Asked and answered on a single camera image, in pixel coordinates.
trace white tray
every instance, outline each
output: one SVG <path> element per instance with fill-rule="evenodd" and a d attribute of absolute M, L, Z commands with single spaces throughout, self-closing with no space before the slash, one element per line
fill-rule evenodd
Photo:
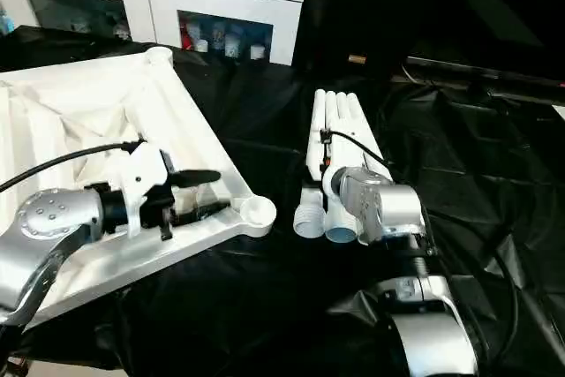
<path fill-rule="evenodd" d="M 37 163 L 85 147 L 137 139 L 140 133 L 167 152 L 176 170 L 222 173 L 220 181 L 175 193 L 177 205 L 230 200 L 231 207 L 202 222 L 129 238 L 106 236 L 74 253 L 61 268 L 32 325 L 135 282 L 239 234 L 266 235 L 273 203 L 255 196 L 171 66 L 172 53 L 146 53 L 0 73 L 0 182 Z M 120 155 L 97 154 L 43 171 L 0 194 L 0 234 L 34 192 L 77 189 L 116 181 Z"/>

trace bundle of white pipes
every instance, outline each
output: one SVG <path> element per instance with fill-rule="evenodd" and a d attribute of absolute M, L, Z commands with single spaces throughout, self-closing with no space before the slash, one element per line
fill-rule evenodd
<path fill-rule="evenodd" d="M 363 232 L 363 228 L 358 219 L 345 210 L 331 189 L 332 176 L 342 167 L 367 167 L 388 178 L 390 173 L 346 139 L 334 137 L 331 143 L 324 145 L 320 134 L 322 130 L 344 132 L 380 157 L 382 154 L 355 94 L 316 90 L 306 165 L 318 187 L 303 187 L 300 204 L 294 214 L 294 231 L 303 238 L 319 238 L 326 234 L 333 242 L 349 243 Z M 329 165 L 322 174 L 321 165 L 326 159 Z M 324 193 L 328 197 L 327 212 L 323 206 Z"/>

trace black plastic sheet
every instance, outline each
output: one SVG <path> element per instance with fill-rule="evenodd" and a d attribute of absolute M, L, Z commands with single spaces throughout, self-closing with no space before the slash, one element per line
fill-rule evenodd
<path fill-rule="evenodd" d="M 20 28 L 0 40 L 0 71 L 148 46 Z M 277 205 L 275 227 L 41 324 L 20 354 L 135 376 L 387 375 L 376 355 L 387 341 L 374 332 L 372 292 L 382 264 L 361 245 L 306 240 L 291 229 L 321 85 L 358 94 L 385 156 L 429 209 L 458 300 L 475 313 L 492 355 L 508 325 L 509 294 L 474 232 L 501 246 L 520 287 L 520 321 L 496 372 L 563 374 L 565 124 L 554 110 L 361 78 L 314 85 L 287 67 L 179 50 L 174 60 L 249 186 Z"/>

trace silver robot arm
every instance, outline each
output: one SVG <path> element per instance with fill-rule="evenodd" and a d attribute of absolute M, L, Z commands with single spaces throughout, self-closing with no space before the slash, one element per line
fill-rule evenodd
<path fill-rule="evenodd" d="M 37 192 L 0 237 L 0 325 L 25 326 L 64 261 L 102 236 L 102 202 L 95 190 Z"/>
<path fill-rule="evenodd" d="M 386 246 L 387 276 L 377 282 L 384 319 L 380 331 L 396 349 L 395 363 L 413 377 L 476 375 L 477 360 L 446 278 L 430 272 L 434 246 L 426 237 L 418 195 L 366 168 L 344 167 L 332 189 L 364 227 L 359 241 Z"/>

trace wire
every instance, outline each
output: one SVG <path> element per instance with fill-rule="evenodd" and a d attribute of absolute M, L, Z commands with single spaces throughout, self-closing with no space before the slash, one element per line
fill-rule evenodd
<path fill-rule="evenodd" d="M 444 219 L 446 221 L 454 222 L 466 230 L 468 230 L 472 235 L 474 235 L 483 245 L 486 243 L 485 238 L 478 233 L 475 229 L 473 229 L 467 222 L 463 220 L 459 220 L 449 215 L 445 215 L 441 212 L 432 211 L 432 215 L 437 216 L 438 218 Z M 504 337 L 504 342 L 502 343 L 500 349 L 493 357 L 489 366 L 494 367 L 499 365 L 504 357 L 508 354 L 514 339 L 516 338 L 516 333 L 518 331 L 518 321 L 519 321 L 519 304 L 518 304 L 518 290 L 516 289 L 516 285 L 514 284 L 514 278 L 512 274 L 510 274 L 509 268 L 507 267 L 504 259 L 500 256 L 496 249 L 491 249 L 491 254 L 493 255 L 494 260 L 496 261 L 497 265 L 501 269 L 502 275 L 504 280 L 508 283 L 508 292 L 510 295 L 510 323 L 508 325 L 506 335 Z"/>
<path fill-rule="evenodd" d="M 371 149 L 369 149 L 363 143 L 352 138 L 348 134 L 345 134 L 345 133 L 342 133 L 342 132 L 335 132 L 333 130 L 326 131 L 326 132 L 324 132 L 324 134 L 330 135 L 330 136 L 335 135 L 335 136 L 343 137 L 344 139 L 349 140 L 351 143 L 353 143 L 354 145 L 356 145 L 357 147 L 362 149 L 366 154 L 371 156 L 375 161 L 377 161 L 381 165 L 383 165 L 383 166 L 385 166 L 389 169 L 392 168 L 391 162 L 387 162 L 387 161 L 383 160 L 380 156 L 375 154 Z M 439 218 L 443 218 L 443 219 L 450 220 L 452 222 L 458 223 L 459 225 L 461 225 L 461 226 L 465 227 L 467 230 L 469 230 L 471 234 L 473 234 L 476 238 L 478 238 L 478 240 L 481 241 L 481 243 L 483 243 L 483 245 L 486 243 L 485 238 L 483 238 L 482 235 L 480 235 L 475 229 L 473 229 L 469 224 L 467 224 L 467 222 L 457 220 L 456 218 L 453 218 L 449 215 L 444 215 L 444 214 L 438 213 L 438 212 L 433 212 L 433 215 L 436 215 Z M 427 236 L 428 236 L 432 246 L 436 247 L 435 236 L 433 234 L 432 224 L 430 223 L 430 217 L 429 217 L 427 208 L 423 204 L 422 204 L 422 216 L 424 218 L 424 223 L 426 225 Z M 459 244 L 453 238 L 451 238 L 450 240 L 453 243 Z M 498 253 L 498 251 L 496 249 L 492 249 L 492 255 L 493 255 L 494 260 L 498 264 L 499 268 L 501 269 L 504 280 L 506 280 L 506 282 L 508 284 L 508 292 L 509 292 L 509 295 L 510 295 L 510 323 L 508 325 L 506 335 L 504 337 L 504 342 L 502 343 L 499 351 L 497 352 L 497 354 L 493 357 L 493 359 L 491 361 L 488 361 L 488 366 L 491 369 L 493 367 L 499 365 L 502 362 L 502 360 L 504 359 L 504 357 L 507 355 L 510 347 L 512 346 L 512 343 L 514 342 L 514 339 L 516 338 L 516 333 L 517 333 L 517 330 L 518 330 L 518 320 L 519 320 L 519 317 L 518 317 L 518 314 L 519 314 L 518 294 L 517 294 L 516 285 L 514 284 L 514 278 L 512 277 L 512 274 L 510 274 L 510 271 L 509 271 L 506 263 L 504 262 L 504 260 L 502 259 L 502 257 L 500 256 L 500 254 Z M 447 270 L 447 267 L 445 267 L 445 264 L 442 263 L 441 260 L 440 260 L 440 263 L 445 268 L 446 272 L 448 273 L 448 270 Z M 475 331 L 477 333 L 479 342 L 481 344 L 481 349 L 483 349 L 483 351 L 486 354 L 486 357 L 488 358 L 488 345 L 486 343 L 486 339 L 484 337 L 482 329 L 480 328 L 480 326 L 479 326 L 474 314 L 471 312 L 471 310 L 469 308 L 466 308 L 466 307 L 465 307 L 465 309 L 469 312 L 467 315 L 470 316 L 470 317 L 472 316 L 471 324 L 473 325 L 473 327 L 476 327 Z"/>
<path fill-rule="evenodd" d="M 382 159 L 380 156 L 378 156 L 377 154 L 375 154 L 371 149 L 369 149 L 367 146 L 365 146 L 363 143 L 361 143 L 360 141 L 352 138 L 350 135 L 345 134 L 344 132 L 335 132 L 333 130 L 327 130 L 327 131 L 323 131 L 323 133 L 325 135 L 329 135 L 329 136 L 339 136 L 339 137 L 343 137 L 346 140 L 349 140 L 351 143 L 353 143 L 354 145 L 356 145 L 357 147 L 359 147 L 361 150 L 363 150 L 366 154 L 368 154 L 369 156 L 371 156 L 376 162 L 378 162 L 380 165 L 382 165 L 383 167 L 386 168 L 390 168 L 391 164 L 390 162 L 385 161 L 384 159 Z"/>
<path fill-rule="evenodd" d="M 30 177 L 34 176 L 35 174 L 46 170 L 47 168 L 54 167 L 55 165 L 58 165 L 59 163 L 67 162 L 67 161 L 70 161 L 71 159 L 80 158 L 81 156 L 98 154 L 100 152 L 106 152 L 108 150 L 113 150 L 113 149 L 122 149 L 122 150 L 125 150 L 127 152 L 132 152 L 135 149 L 135 147 L 138 146 L 139 144 L 140 144 L 140 141 L 135 141 L 135 142 L 127 141 L 127 142 L 124 142 L 124 143 L 113 143 L 113 144 L 110 144 L 110 145 L 90 147 L 88 149 L 79 150 L 77 152 L 72 152 L 72 153 L 67 154 L 67 155 L 59 156 L 58 158 L 52 159 L 50 161 L 41 163 L 41 164 L 39 164 L 39 165 L 37 165 L 33 168 L 30 168 L 29 170 L 24 171 L 21 174 L 18 174 L 16 177 L 9 179 L 5 183 L 2 183 L 0 185 L 0 193 L 5 192 L 6 190 L 13 187 L 17 183 L 20 183 L 20 182 L 24 181 L 25 179 L 30 178 Z"/>

